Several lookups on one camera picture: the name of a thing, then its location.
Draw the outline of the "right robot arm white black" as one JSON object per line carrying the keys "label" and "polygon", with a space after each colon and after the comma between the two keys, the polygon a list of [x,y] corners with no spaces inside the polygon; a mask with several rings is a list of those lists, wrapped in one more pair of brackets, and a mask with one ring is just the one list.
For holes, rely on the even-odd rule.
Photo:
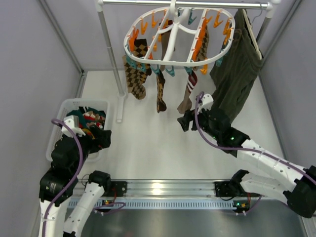
{"label": "right robot arm white black", "polygon": [[235,195],[254,193],[279,200],[304,218],[316,215],[315,166],[302,167],[267,151],[232,127],[220,109],[202,109],[198,113],[188,110],[177,121],[184,132],[191,129],[200,135],[208,134],[216,141],[213,147],[266,173],[263,177],[240,169],[229,181]]}

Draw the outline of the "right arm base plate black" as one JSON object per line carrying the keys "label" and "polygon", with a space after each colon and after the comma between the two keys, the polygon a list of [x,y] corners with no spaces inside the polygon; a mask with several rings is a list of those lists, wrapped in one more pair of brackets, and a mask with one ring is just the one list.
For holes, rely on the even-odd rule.
{"label": "right arm base plate black", "polygon": [[215,194],[219,198],[246,198],[248,194],[251,197],[259,197],[260,194],[246,192],[240,183],[233,181],[217,181],[215,185]]}

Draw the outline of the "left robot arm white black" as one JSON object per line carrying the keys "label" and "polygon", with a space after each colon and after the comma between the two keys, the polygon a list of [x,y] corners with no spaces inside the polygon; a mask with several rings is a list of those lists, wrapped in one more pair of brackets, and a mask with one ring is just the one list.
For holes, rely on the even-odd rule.
{"label": "left robot arm white black", "polygon": [[50,169],[40,180],[40,237],[79,237],[98,199],[111,187],[111,176],[95,170],[72,213],[67,216],[70,202],[79,182],[78,175],[91,153],[111,144],[110,130],[93,125],[83,136],[63,135],[51,153]]}

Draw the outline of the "tan sock maroon white stripes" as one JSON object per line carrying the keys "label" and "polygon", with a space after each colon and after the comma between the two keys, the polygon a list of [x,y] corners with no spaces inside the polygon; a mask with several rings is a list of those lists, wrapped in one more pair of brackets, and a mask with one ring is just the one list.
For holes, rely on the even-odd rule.
{"label": "tan sock maroon white stripes", "polygon": [[190,100],[190,95],[195,88],[198,82],[198,78],[194,71],[188,76],[188,81],[184,93],[184,98],[180,105],[177,107],[177,110],[180,114],[184,114],[185,111],[190,110],[192,107],[192,101]]}

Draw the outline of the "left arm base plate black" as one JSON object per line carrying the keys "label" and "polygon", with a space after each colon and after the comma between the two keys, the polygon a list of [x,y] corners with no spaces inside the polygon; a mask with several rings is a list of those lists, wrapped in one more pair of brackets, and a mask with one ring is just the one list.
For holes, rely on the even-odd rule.
{"label": "left arm base plate black", "polygon": [[123,197],[127,191],[126,181],[88,180],[85,185],[84,194],[98,197]]}

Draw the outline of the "brown orange argyle sock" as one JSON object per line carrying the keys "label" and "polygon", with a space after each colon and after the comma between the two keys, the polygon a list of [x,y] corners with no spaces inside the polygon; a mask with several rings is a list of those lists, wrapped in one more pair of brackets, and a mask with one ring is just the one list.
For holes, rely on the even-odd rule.
{"label": "brown orange argyle sock", "polygon": [[160,70],[157,74],[157,112],[164,112],[167,109],[166,103],[163,100],[163,90],[165,85],[165,78]]}

